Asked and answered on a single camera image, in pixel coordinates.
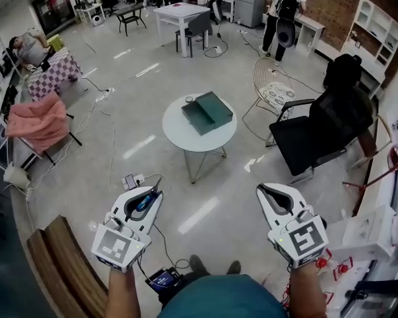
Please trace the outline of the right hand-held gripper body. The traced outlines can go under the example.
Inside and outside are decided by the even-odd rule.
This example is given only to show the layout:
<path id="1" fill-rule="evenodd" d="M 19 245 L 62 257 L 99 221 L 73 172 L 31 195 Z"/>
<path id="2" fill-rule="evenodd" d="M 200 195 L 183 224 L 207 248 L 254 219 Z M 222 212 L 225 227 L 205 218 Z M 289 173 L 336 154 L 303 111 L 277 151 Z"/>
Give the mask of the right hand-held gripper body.
<path id="1" fill-rule="evenodd" d="M 292 269 L 315 261 L 328 245 L 324 222 L 311 211 L 300 211 L 281 228 L 270 230 L 268 237 Z"/>

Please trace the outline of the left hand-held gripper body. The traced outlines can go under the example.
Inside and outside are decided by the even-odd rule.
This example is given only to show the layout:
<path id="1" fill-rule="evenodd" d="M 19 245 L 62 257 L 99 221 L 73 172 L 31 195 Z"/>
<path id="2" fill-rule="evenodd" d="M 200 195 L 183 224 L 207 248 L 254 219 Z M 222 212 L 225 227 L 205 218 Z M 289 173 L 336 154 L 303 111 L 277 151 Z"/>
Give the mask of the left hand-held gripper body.
<path id="1" fill-rule="evenodd" d="M 91 252 L 103 264 L 126 273 L 151 244 L 150 230 L 142 222 L 125 222 L 108 212 L 98 225 Z"/>

